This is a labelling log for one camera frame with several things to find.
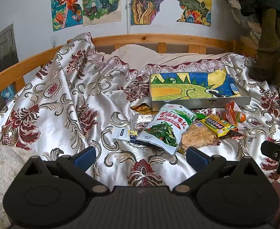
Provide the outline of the rice cracker clear pack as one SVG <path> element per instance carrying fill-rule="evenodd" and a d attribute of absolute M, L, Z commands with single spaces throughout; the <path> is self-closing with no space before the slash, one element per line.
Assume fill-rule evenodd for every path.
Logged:
<path fill-rule="evenodd" d="M 202 123 L 192 124 L 182 135 L 178 151 L 185 154 L 189 147 L 201 148 L 210 145 L 219 146 L 221 141 Z"/>

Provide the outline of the yellow snack packet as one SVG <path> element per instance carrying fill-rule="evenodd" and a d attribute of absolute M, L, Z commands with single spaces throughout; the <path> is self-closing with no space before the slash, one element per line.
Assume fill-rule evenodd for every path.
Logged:
<path fill-rule="evenodd" d="M 229 131 L 237 129 L 236 126 L 221 119 L 215 114 L 211 114 L 200 121 L 209 130 L 211 130 L 217 137 L 225 136 Z"/>

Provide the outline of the dark dried meat packet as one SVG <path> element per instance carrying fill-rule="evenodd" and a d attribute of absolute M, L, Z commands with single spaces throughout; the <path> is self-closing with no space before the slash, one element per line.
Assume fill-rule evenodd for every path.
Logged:
<path fill-rule="evenodd" d="M 231 139 L 243 139 L 245 137 L 245 135 L 243 133 L 240 133 L 239 131 L 235 131 L 235 130 L 230 130 L 226 134 L 226 136 Z"/>

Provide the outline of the seaweed snack white green bag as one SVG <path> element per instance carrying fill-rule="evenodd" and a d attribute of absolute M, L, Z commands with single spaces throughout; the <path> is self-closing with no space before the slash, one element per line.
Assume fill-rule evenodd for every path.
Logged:
<path fill-rule="evenodd" d="M 166 103 L 136 139 L 162 148 L 173 156 L 179 148 L 182 135 L 195 119 L 196 115 L 184 106 Z"/>

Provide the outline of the orange snack bag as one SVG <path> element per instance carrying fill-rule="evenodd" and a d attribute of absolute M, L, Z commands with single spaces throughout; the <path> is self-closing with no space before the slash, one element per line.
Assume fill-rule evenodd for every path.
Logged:
<path fill-rule="evenodd" d="M 236 128 L 238 127 L 238 122 L 236 120 L 237 112 L 242 112 L 242 111 L 234 101 L 231 101 L 225 105 L 224 120 L 229 122 L 231 125 L 235 126 Z"/>

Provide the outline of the blue white snack packet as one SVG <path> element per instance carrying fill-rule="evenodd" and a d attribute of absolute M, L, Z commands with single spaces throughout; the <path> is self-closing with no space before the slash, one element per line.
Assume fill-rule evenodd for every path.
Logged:
<path fill-rule="evenodd" d="M 113 138 L 121 141 L 126 141 L 133 144 L 149 145 L 146 142 L 138 141 L 136 137 L 139 132 L 128 128 L 116 128 L 113 133 Z"/>

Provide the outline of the orange mandarin fruit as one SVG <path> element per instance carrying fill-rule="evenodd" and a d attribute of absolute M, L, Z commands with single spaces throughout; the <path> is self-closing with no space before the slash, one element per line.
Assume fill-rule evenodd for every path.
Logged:
<path fill-rule="evenodd" d="M 246 115 L 242 112 L 237 112 L 236 113 L 236 120 L 238 123 L 243 123 L 246 120 Z"/>

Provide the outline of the silver tray with drawing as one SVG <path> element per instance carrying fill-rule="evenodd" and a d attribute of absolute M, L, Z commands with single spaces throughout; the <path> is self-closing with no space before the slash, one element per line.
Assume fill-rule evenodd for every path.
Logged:
<path fill-rule="evenodd" d="M 154 111 L 166 103 L 180 104 L 188 109 L 207 109 L 223 108 L 231 101 L 238 106 L 251 102 L 250 92 L 225 69 L 214 72 L 152 73 L 149 94 Z"/>

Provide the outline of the gold foil snack packet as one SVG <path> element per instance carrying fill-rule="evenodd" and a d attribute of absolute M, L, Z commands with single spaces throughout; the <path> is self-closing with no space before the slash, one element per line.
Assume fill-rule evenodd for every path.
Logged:
<path fill-rule="evenodd" d="M 155 115 L 155 114 L 157 114 L 157 112 L 154 112 L 152 110 L 152 108 L 146 103 L 141 103 L 141 104 L 136 105 L 136 106 L 131 106 L 130 109 L 137 112 L 137 113 L 140 113 L 142 115 Z"/>

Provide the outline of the peanut bar clear pack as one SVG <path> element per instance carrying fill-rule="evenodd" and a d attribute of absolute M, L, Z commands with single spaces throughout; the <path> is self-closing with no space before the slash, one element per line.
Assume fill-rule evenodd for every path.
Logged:
<path fill-rule="evenodd" d="M 152 122 L 154 119 L 154 115 L 136 115 L 135 117 L 135 124 L 134 124 L 134 128 L 137 131 L 142 131 L 143 129 L 146 128 L 146 126 Z"/>

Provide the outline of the white fluffy blanket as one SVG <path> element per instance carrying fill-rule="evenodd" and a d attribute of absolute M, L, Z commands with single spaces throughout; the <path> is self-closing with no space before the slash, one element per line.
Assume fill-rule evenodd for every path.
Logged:
<path fill-rule="evenodd" d="M 11 225 L 2 205 L 4 194 L 27 160 L 34 155 L 36 153 L 31 150 L 0 145 L 0 228 Z"/>

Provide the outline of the grey door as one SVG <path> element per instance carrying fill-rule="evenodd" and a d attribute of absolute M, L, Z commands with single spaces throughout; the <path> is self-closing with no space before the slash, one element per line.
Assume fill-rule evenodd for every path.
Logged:
<path fill-rule="evenodd" d="M 18 63 L 13 25 L 7 26 L 0 32 L 0 72 Z M 16 94 L 11 84 L 0 92 L 0 111 Z"/>

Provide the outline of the pile of dark clothes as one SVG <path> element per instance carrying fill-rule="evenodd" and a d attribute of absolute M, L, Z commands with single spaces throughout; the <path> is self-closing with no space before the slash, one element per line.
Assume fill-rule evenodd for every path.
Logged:
<path fill-rule="evenodd" d="M 250 68 L 259 80 L 272 82 L 280 61 L 280 0 L 226 0 L 239 24 L 259 35 L 256 60 Z"/>

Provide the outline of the red-haired girl drawing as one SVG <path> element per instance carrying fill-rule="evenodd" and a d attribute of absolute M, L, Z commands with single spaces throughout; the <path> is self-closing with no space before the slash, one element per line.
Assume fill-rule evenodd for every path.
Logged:
<path fill-rule="evenodd" d="M 83 24 L 80 0 L 51 0 L 53 31 Z"/>

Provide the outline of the blond boy drawing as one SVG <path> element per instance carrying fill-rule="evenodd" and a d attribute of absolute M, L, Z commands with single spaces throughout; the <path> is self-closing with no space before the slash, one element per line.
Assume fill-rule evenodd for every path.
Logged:
<path fill-rule="evenodd" d="M 82 0 L 83 26 L 121 21 L 121 0 Z"/>

